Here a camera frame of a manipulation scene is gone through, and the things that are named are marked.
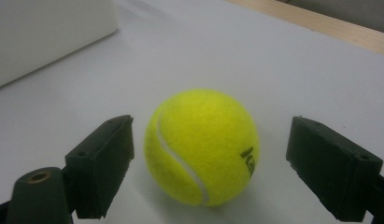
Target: white tabletop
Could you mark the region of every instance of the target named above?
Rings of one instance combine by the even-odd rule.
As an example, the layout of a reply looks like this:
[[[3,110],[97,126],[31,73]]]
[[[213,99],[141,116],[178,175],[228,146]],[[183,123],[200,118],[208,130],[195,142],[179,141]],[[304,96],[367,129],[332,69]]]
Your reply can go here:
[[[130,114],[135,159],[107,218],[76,223],[338,223],[285,160],[292,117],[322,122],[384,160],[383,55],[221,0],[115,7],[117,33],[0,88],[0,203],[19,177],[64,167],[102,122]],[[191,88],[233,95],[259,128],[254,177],[223,206],[172,200],[143,158],[155,107]]]

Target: wooden edge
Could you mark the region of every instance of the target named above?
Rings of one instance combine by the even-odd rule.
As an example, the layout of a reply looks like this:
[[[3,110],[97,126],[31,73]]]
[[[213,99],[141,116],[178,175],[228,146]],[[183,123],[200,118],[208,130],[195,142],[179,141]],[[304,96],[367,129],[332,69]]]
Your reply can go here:
[[[384,55],[384,33],[276,0],[226,0]]]

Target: tennis ball seam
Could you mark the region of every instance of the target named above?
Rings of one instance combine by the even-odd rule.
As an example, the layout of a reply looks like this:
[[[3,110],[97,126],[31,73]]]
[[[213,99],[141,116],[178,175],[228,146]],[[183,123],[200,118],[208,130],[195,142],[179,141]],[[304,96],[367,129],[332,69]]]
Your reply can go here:
[[[191,166],[185,162],[165,141],[162,133],[160,132],[160,120],[161,120],[161,115],[159,115],[157,119],[157,137],[160,142],[160,146],[164,149],[166,153],[168,153],[176,162],[178,162],[183,169],[185,169],[186,173],[192,178],[192,180],[197,184],[198,188],[200,189],[202,195],[203,195],[203,200],[200,202],[200,204],[205,204],[209,202],[209,196],[208,196],[208,191],[206,189],[206,185],[204,182],[200,179],[198,174],[191,168]]]

